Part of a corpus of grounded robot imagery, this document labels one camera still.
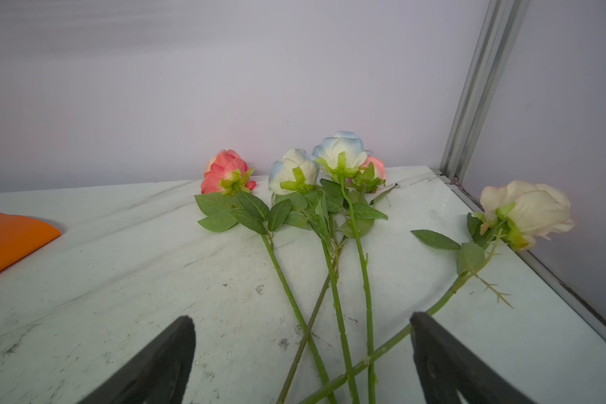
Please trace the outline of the orange wrapping paper sheet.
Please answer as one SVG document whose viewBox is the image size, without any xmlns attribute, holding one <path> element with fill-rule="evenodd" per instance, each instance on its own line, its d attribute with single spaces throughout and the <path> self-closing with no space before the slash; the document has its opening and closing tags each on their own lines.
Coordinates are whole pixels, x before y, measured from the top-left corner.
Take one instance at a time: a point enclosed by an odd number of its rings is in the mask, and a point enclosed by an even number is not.
<svg viewBox="0 0 606 404">
<path fill-rule="evenodd" d="M 0 213 L 0 272 L 61 235 L 61 231 L 37 219 Z"/>
</svg>

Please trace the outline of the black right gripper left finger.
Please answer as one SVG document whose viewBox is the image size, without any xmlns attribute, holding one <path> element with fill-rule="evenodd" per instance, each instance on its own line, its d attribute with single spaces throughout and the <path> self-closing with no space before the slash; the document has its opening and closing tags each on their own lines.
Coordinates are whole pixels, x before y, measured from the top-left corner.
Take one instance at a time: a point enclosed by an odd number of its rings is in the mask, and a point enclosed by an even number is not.
<svg viewBox="0 0 606 404">
<path fill-rule="evenodd" d="M 180 316 L 82 403 L 181 403 L 190 378 L 196 332 Z"/>
</svg>

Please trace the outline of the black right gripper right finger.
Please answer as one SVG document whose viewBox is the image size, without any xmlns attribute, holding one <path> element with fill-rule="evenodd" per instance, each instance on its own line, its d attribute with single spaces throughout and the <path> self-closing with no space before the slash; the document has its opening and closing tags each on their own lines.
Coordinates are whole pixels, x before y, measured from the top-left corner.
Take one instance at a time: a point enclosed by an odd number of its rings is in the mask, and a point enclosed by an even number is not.
<svg viewBox="0 0 606 404">
<path fill-rule="evenodd" d="M 411 319 L 413 359 L 427 403 L 531 403 L 426 312 Z"/>
</svg>

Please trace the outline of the cream fake rose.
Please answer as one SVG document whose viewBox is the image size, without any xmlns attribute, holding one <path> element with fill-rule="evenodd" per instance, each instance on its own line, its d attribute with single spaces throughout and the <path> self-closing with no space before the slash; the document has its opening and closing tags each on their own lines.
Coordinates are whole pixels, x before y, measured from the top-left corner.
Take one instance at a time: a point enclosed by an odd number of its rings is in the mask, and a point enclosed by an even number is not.
<svg viewBox="0 0 606 404">
<path fill-rule="evenodd" d="M 482 212 L 466 217 L 471 240 L 458 243 L 446 235 L 428 229 L 412 230 L 427 247 L 456 254 L 457 277 L 447 291 L 425 313 L 434 316 L 468 282 L 477 278 L 493 292 L 497 301 L 508 304 L 507 294 L 482 279 L 480 272 L 497 255 L 498 245 L 506 244 L 515 252 L 531 249 L 538 237 L 565 233 L 575 227 L 571 202 L 567 196 L 546 184 L 514 180 L 503 187 L 488 186 L 481 193 Z"/>
</svg>

